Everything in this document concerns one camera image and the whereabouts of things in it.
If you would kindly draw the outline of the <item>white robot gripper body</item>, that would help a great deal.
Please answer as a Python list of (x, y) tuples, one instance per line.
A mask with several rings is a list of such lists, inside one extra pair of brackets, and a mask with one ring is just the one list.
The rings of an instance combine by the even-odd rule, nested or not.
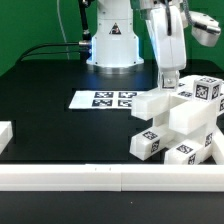
[(167, 14), (164, 6), (150, 11), (146, 21), (155, 59), (161, 72), (182, 70), (186, 66), (186, 50), (180, 11), (170, 7), (171, 34), (168, 34)]

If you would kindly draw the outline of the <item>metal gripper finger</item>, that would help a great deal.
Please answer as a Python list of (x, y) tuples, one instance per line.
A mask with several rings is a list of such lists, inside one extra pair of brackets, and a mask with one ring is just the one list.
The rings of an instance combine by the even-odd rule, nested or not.
[(162, 85), (166, 86), (178, 86), (179, 83), (179, 72), (178, 71), (169, 71), (169, 72), (163, 72), (161, 74), (161, 82)]

